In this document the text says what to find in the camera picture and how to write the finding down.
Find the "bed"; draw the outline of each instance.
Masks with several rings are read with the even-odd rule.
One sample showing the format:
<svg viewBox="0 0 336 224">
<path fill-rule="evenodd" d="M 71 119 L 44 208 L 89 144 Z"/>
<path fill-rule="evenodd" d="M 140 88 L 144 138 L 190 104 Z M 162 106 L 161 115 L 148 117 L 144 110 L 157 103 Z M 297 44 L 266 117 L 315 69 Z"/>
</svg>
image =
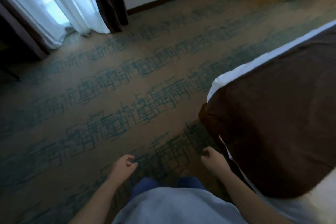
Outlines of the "bed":
<svg viewBox="0 0 336 224">
<path fill-rule="evenodd" d="M 199 118 L 279 213 L 336 223 L 336 20 L 217 77 Z"/>
</svg>

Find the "brown bed runner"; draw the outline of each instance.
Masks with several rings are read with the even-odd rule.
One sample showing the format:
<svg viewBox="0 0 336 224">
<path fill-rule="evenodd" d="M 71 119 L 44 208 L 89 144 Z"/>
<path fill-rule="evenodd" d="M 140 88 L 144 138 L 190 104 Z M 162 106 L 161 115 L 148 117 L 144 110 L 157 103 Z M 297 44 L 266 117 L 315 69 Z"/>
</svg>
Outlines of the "brown bed runner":
<svg viewBox="0 0 336 224">
<path fill-rule="evenodd" d="M 265 196 L 307 193 L 336 166 L 336 26 L 220 88 L 199 117 Z"/>
</svg>

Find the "blue jeans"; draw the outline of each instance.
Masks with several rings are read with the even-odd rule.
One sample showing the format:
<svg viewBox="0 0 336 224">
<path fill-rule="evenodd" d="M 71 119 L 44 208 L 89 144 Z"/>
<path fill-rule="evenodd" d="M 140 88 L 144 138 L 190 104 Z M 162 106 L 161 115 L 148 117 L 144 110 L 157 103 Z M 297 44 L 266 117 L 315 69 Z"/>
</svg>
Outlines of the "blue jeans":
<svg viewBox="0 0 336 224">
<path fill-rule="evenodd" d="M 157 188 L 158 182 L 152 178 L 145 177 L 140 182 L 134 185 L 131 191 L 131 196 L 129 200 L 131 201 L 134 197 L 140 195 L 143 192 L 149 191 L 151 189 Z M 195 189 L 204 189 L 204 186 L 194 176 L 181 177 L 177 183 L 177 188 L 195 188 Z"/>
</svg>

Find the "light blue shirt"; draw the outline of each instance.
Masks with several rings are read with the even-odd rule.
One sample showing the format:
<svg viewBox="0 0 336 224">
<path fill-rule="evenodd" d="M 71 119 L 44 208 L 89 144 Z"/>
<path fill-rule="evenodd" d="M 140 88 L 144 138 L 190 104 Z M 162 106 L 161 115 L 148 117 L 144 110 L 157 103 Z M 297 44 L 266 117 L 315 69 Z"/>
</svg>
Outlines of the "light blue shirt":
<svg viewBox="0 0 336 224">
<path fill-rule="evenodd" d="M 133 198 L 112 224 L 247 224 L 231 203 L 203 189 L 155 188 Z"/>
</svg>

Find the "person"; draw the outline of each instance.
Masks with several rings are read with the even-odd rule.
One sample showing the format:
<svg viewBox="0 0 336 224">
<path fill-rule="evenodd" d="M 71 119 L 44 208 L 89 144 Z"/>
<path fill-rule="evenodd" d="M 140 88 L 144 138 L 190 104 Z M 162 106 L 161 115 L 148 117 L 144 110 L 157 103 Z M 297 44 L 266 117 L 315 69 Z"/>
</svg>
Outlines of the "person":
<svg viewBox="0 0 336 224">
<path fill-rule="evenodd" d="M 233 172 L 224 156 L 211 147 L 204 149 L 201 157 L 205 167 L 226 187 L 232 201 L 225 202 L 208 192 L 196 177 L 187 172 L 178 188 L 158 187 L 153 179 L 144 178 L 136 184 L 128 204 L 115 217 L 117 223 L 291 223 L 267 205 Z M 103 224 L 114 193 L 136 170 L 131 155 L 121 157 L 91 200 L 69 224 Z"/>
</svg>

